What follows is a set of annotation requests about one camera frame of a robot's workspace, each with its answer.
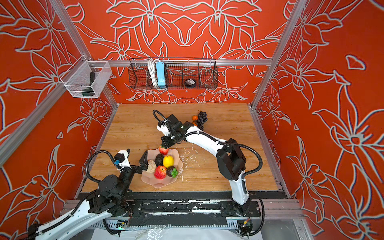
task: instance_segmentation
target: scratched table surface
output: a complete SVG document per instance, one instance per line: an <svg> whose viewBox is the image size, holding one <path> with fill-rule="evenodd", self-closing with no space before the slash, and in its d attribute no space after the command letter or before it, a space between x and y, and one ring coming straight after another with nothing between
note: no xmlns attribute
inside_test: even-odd
<svg viewBox="0 0 384 240"><path fill-rule="evenodd" d="M101 149L113 156L122 149L130 149L129 162L139 165L139 159L145 150L156 149L161 144L162 133L156 129L157 120L152 111L159 110L165 117L174 114L181 122L192 122L192 116L199 111L207 113L208 121L204 131L220 139L235 139L238 143L255 149L263 159L263 167L257 173L248 175L248 190L277 190L271 169L265 158L264 150L254 127L248 106L245 103L209 103L209 104L120 104ZM201 147L183 141L171 148L178 150L183 161L183 171L178 179L162 188L141 181L141 174L135 174L130 189L135 192L153 191L229 191L229 181L217 167L216 157ZM258 161L250 151L242 149L246 159L246 170L257 167ZM101 153L97 156L90 174L100 180L119 171L112 165L109 157ZM82 192L97 188L97 183L87 181Z"/></svg>

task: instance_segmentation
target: red wall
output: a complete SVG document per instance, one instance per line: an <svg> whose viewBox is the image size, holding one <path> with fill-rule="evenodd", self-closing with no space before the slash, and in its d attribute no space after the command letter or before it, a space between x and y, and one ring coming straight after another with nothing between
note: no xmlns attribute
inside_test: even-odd
<svg viewBox="0 0 384 240"><path fill-rule="evenodd" d="M111 2L63 0L94 59L270 58L295 1ZM133 90L124 67L108 86L118 103L250 103L266 66L218 70L215 90Z"/></svg>
<svg viewBox="0 0 384 240"><path fill-rule="evenodd" d="M382 1L311 0L258 115L315 239L384 235Z"/></svg>
<svg viewBox="0 0 384 240"><path fill-rule="evenodd" d="M0 3L0 144L47 97L79 53L48 0ZM112 109L66 92L0 168L0 239L59 216Z"/></svg>

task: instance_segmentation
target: coiled white cord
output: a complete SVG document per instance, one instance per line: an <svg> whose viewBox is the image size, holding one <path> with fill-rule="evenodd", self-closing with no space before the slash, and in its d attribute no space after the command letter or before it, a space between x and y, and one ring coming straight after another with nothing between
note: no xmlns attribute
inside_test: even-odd
<svg viewBox="0 0 384 240"><path fill-rule="evenodd" d="M150 59L150 60L148 60L148 71L149 71L149 74L151 75L153 86L158 86L156 75L155 75L155 61L160 62L159 59L155 59L155 60Z"/></svg>

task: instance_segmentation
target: white mesh basket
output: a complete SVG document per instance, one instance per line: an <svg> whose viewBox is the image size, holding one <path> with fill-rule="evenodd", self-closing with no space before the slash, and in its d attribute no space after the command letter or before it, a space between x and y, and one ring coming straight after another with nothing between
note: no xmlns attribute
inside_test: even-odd
<svg viewBox="0 0 384 240"><path fill-rule="evenodd" d="M80 66L76 68L74 74L71 75L64 83L65 88L75 98L98 98L105 84L112 74L109 63L106 62L100 72L95 72L93 83L90 83L91 68L87 61L80 61Z"/></svg>

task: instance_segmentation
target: black wire basket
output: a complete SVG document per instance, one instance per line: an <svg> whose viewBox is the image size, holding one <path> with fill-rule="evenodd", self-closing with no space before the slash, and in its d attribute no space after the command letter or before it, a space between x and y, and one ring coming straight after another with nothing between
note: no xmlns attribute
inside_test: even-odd
<svg viewBox="0 0 384 240"><path fill-rule="evenodd" d="M164 86L154 86L148 70L148 60L164 63ZM133 89L215 89L218 84L216 59L207 58L131 58L129 86Z"/></svg>

